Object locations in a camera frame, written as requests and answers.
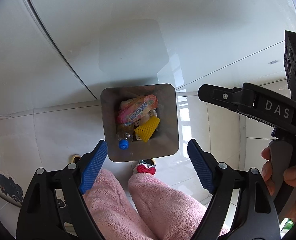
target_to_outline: fingernail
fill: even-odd
[[[296,178],[296,169],[295,168],[289,168],[284,171],[283,177],[286,180],[294,180]]]
[[[262,177],[265,178],[266,174],[267,174],[266,169],[263,169],[263,170],[261,171],[261,175],[262,175]]]

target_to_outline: shoe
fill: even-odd
[[[74,156],[72,156],[70,162],[71,163],[77,163],[80,159],[81,159],[81,156],[80,155],[74,155]]]
[[[149,173],[155,175],[155,160],[147,159],[141,160],[134,168],[134,174],[136,173]]]

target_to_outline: yellow mesh packaging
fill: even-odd
[[[142,126],[138,126],[135,129],[135,133],[140,136],[141,140],[147,142],[154,133],[159,123],[160,119],[156,116],[153,116]]]

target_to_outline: red bow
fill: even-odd
[[[155,167],[151,167],[151,168],[146,168],[145,165],[143,164],[140,164],[138,167],[137,167],[137,171],[138,173],[150,173],[152,175],[155,175]]]

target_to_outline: person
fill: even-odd
[[[275,184],[271,179],[272,176],[272,165],[271,165],[271,157],[270,157],[270,148],[265,148],[261,156],[268,160],[264,166],[262,167],[261,175],[266,182],[267,188],[271,195],[275,192]],[[284,181],[292,186],[296,187],[296,166],[290,167],[283,173]],[[296,222],[296,202],[294,206],[291,208],[291,210],[288,212],[287,218],[291,219],[294,223]]]
[[[84,200],[106,240],[189,240],[193,236],[207,208],[154,174],[152,159],[134,168],[128,189],[136,212],[115,176],[100,170]],[[220,234],[228,231],[224,225]]]

